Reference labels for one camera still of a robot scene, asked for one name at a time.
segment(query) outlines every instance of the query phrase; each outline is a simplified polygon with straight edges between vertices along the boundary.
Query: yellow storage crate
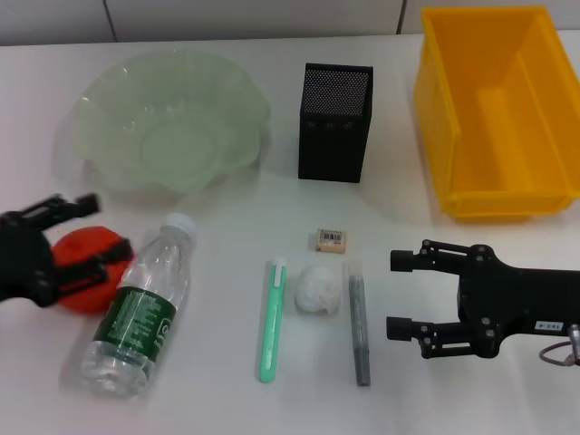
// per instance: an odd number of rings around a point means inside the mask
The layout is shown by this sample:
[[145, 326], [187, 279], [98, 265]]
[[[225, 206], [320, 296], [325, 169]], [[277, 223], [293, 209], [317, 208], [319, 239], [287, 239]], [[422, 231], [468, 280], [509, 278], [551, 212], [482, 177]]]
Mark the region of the yellow storage crate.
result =
[[425, 8], [415, 104], [442, 211], [514, 220], [580, 196], [580, 86], [543, 6]]

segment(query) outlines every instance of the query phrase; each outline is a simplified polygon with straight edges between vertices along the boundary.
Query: green glass bowl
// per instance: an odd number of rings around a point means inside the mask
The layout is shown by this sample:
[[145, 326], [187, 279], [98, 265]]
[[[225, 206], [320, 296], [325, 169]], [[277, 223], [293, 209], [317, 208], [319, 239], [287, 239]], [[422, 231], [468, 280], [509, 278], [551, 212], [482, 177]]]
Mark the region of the green glass bowl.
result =
[[111, 69], [74, 113], [75, 150], [109, 184], [189, 193], [257, 158], [270, 108], [235, 63], [186, 49]]

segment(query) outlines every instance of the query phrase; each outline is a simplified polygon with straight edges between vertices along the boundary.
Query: green pen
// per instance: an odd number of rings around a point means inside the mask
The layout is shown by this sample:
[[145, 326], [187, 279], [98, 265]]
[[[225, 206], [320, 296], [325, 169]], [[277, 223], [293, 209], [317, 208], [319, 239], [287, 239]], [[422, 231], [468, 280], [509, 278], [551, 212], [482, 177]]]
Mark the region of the green pen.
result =
[[272, 264], [272, 271], [270, 273], [270, 291], [268, 294], [266, 324], [264, 325], [262, 356], [260, 359], [260, 381], [262, 382], [271, 382], [276, 377], [285, 282], [286, 261], [283, 258], [277, 258]]

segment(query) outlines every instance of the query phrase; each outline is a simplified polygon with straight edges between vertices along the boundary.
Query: white bottle cap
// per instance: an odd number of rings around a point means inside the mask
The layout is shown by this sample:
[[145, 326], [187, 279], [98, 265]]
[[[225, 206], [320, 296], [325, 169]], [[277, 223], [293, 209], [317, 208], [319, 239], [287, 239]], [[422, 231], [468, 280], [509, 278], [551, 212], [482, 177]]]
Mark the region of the white bottle cap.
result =
[[187, 215], [183, 215], [181, 213], [169, 213], [165, 217], [165, 221], [163, 225], [166, 227], [175, 227], [179, 228], [189, 236], [192, 242], [196, 241], [196, 234], [198, 233], [198, 226], [196, 223], [191, 219], [191, 217]]

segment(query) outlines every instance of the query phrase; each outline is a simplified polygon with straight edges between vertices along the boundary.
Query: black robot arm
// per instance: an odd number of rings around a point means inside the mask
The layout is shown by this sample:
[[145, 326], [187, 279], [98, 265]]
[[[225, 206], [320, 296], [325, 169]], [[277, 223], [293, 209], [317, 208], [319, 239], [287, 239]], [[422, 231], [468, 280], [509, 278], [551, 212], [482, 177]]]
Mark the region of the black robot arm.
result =
[[45, 307], [108, 279], [106, 266], [131, 258], [123, 239], [81, 263], [56, 267], [43, 231], [99, 211], [96, 195], [67, 202], [59, 196], [0, 215], [0, 302], [23, 297]]
[[423, 241], [417, 255], [392, 251], [391, 270], [459, 276], [459, 322], [387, 317], [387, 337], [417, 339], [424, 358], [470, 354], [493, 358], [510, 335], [540, 334], [569, 336], [580, 363], [580, 272], [512, 267], [499, 261], [489, 246], [430, 240]]

